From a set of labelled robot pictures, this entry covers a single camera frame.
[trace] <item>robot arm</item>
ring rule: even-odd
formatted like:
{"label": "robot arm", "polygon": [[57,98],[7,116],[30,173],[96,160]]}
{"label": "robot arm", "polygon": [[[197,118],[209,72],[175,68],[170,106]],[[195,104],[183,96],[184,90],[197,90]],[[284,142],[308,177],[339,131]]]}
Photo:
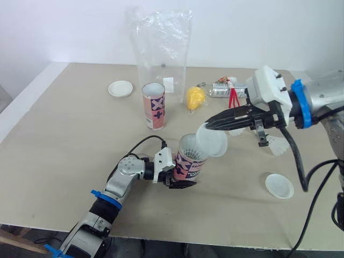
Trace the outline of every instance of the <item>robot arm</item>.
{"label": "robot arm", "polygon": [[[335,162],[340,169],[340,183],[344,191],[344,74],[343,71],[328,74],[315,82],[302,84],[296,80],[287,91],[282,75],[264,66],[246,81],[247,104],[225,110],[206,121],[211,130],[234,130],[250,127],[257,130],[259,146],[267,146],[264,129],[279,128],[293,151],[300,182],[308,191],[308,182],[314,171],[304,174],[302,159],[292,136],[286,130],[289,117],[298,129],[308,128],[321,122],[332,149],[337,156]],[[344,193],[337,196],[332,211],[335,224],[344,230]],[[334,211],[337,210],[337,221]]]}
{"label": "robot arm", "polygon": [[56,250],[49,245],[45,247],[53,253],[53,257],[103,257],[108,248],[104,240],[108,237],[134,181],[163,182],[169,188],[185,188],[195,184],[192,181],[174,182],[171,179],[174,166],[171,149],[168,147],[155,154],[154,162],[148,158],[137,159],[129,154],[119,161],[103,191],[91,191],[96,196],[96,201],[69,232],[60,249]]}

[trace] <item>blue clamp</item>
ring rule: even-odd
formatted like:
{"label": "blue clamp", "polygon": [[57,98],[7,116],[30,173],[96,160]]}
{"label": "blue clamp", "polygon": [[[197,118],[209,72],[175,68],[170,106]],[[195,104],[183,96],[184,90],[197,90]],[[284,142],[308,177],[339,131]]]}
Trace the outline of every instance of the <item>blue clamp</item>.
{"label": "blue clamp", "polygon": [[301,79],[294,81],[294,83],[291,85],[291,90],[295,92],[295,95],[300,103],[303,116],[303,128],[308,128],[312,125],[312,117],[310,106],[308,105],[305,93],[303,92],[303,84],[301,83]]}
{"label": "blue clamp", "polygon": [[113,204],[118,209],[122,209],[122,205],[118,201],[112,199],[111,197],[104,195],[101,192],[96,191],[96,190],[92,190],[91,193],[94,194],[97,198],[103,199],[103,200]]}
{"label": "blue clamp", "polygon": [[57,249],[55,249],[54,247],[48,245],[47,243],[44,245],[44,247],[47,248],[50,252],[53,253],[53,258],[56,258],[56,257],[61,257],[61,258],[73,258],[73,257],[70,256],[70,255],[63,254],[61,250],[57,250]]}

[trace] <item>shuttlecock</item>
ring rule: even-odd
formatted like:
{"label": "shuttlecock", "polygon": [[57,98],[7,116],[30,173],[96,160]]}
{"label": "shuttlecock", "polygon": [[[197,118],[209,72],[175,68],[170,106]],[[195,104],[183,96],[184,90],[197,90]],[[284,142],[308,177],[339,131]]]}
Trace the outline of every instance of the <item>shuttlecock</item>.
{"label": "shuttlecock", "polygon": [[196,143],[194,134],[187,134],[180,140],[180,151],[192,160],[204,160],[207,154],[204,153]]}
{"label": "shuttlecock", "polygon": [[285,138],[268,135],[269,148],[275,156],[281,156],[289,148],[289,143]]}
{"label": "shuttlecock", "polygon": [[230,134],[230,136],[238,136],[238,135],[241,134],[243,131],[245,131],[245,127],[244,127],[244,128],[239,128],[239,129],[230,130],[230,131],[229,131],[229,134]]}

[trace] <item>yellow ball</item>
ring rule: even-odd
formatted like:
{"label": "yellow ball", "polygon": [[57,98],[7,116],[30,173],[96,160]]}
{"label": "yellow ball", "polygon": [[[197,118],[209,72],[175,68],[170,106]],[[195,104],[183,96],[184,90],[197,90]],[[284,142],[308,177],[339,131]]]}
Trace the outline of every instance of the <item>yellow ball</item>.
{"label": "yellow ball", "polygon": [[187,91],[187,107],[189,110],[197,109],[206,99],[206,94],[200,87],[191,87]]}

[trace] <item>blue ring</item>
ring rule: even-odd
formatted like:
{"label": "blue ring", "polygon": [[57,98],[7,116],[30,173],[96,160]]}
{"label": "blue ring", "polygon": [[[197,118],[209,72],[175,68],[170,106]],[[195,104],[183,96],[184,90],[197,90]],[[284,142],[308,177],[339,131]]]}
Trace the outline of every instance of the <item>blue ring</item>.
{"label": "blue ring", "polygon": [[308,128],[312,126],[312,116],[310,111],[310,106],[308,105],[305,93],[303,92],[303,84],[301,79],[294,81],[291,85],[291,90],[295,92],[297,99],[299,100],[302,117],[303,117],[303,128]]}
{"label": "blue ring", "polygon": [[122,205],[118,201],[112,199],[111,197],[104,195],[101,192],[96,191],[96,190],[92,190],[91,193],[94,194],[97,198],[103,199],[103,200],[113,204],[118,209],[120,209],[120,210],[122,209]]}

